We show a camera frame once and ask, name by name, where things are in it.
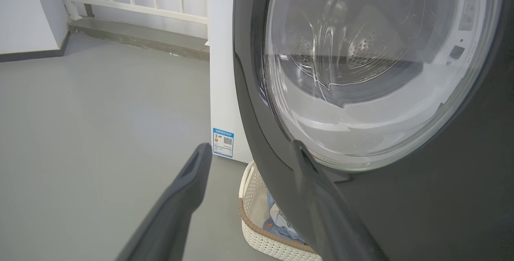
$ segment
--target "white wicker basket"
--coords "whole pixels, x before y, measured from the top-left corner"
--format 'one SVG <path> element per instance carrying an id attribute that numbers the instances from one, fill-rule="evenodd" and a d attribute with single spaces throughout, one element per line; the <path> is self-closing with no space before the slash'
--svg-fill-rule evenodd
<path id="1" fill-rule="evenodd" d="M 267 191 L 252 161 L 246 167 L 239 186 L 239 215 L 246 242 L 255 250 L 283 261 L 321 261 L 311 247 L 262 229 L 262 224 L 269 218 Z"/>

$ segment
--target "washing machine door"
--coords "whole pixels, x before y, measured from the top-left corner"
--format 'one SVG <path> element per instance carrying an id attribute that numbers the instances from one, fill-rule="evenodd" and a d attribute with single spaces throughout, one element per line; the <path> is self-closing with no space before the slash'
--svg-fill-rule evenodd
<path id="1" fill-rule="evenodd" d="M 235 0 L 248 144 L 314 250 L 293 140 L 389 259 L 514 258 L 512 5 Z"/>

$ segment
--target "clothing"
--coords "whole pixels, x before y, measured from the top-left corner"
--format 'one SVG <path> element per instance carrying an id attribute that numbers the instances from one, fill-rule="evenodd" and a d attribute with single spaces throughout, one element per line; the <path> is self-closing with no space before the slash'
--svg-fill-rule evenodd
<path id="1" fill-rule="evenodd" d="M 288 240 L 305 244 L 305 241 L 303 241 L 296 230 L 294 230 L 291 223 L 286 219 L 269 192 L 268 207 L 270 217 L 264 222 L 263 229 Z"/>

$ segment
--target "brown basket rim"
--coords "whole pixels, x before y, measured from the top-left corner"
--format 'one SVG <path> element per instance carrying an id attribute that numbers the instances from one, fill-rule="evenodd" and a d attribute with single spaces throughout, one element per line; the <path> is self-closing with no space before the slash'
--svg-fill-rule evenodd
<path id="1" fill-rule="evenodd" d="M 238 206 L 239 207 L 239 215 L 241 216 L 241 219 L 246 224 L 246 226 L 248 226 L 248 228 L 253 230 L 253 232 L 255 232 L 255 233 L 259 234 L 259 235 L 263 235 L 265 237 L 268 237 L 269 239 L 275 240 L 278 243 L 282 243 L 284 245 L 287 245 L 287 246 L 290 246 L 290 247 L 293 247 L 293 248 L 296 248 L 296 249 L 299 249 L 299 250 L 303 250 L 303 251 L 308 252 L 308 253 L 316 254 L 316 252 L 314 252 L 314 250 L 309 245 L 304 245 L 304 244 L 301 244 L 301 243 L 296 243 L 296 242 L 288 240 L 288 239 L 286 239 L 284 237 L 277 236 L 277 235 L 275 235 L 275 234 L 273 234 L 271 232 L 268 232 L 268 231 L 264 230 L 263 228 L 255 225 L 252 221 L 250 221 L 250 219 L 248 218 L 248 216 L 245 213 L 245 209 L 244 209 L 244 206 L 243 206 L 243 199 L 242 198 L 239 198 L 239 204 L 238 205 L 239 205 Z"/>

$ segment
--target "dark gray washing machine panel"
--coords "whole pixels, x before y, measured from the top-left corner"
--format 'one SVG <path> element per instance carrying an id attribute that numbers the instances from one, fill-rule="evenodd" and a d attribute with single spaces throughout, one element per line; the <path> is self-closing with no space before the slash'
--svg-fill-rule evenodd
<path id="1" fill-rule="evenodd" d="M 268 1 L 235 0 L 235 81 L 252 155 L 294 225 L 308 222 L 307 204 L 259 80 Z M 338 185 L 391 260 L 514 259 L 513 9 L 504 0 L 483 71 L 452 120 L 411 155 Z M 313 226 L 299 232 L 312 245 Z"/>

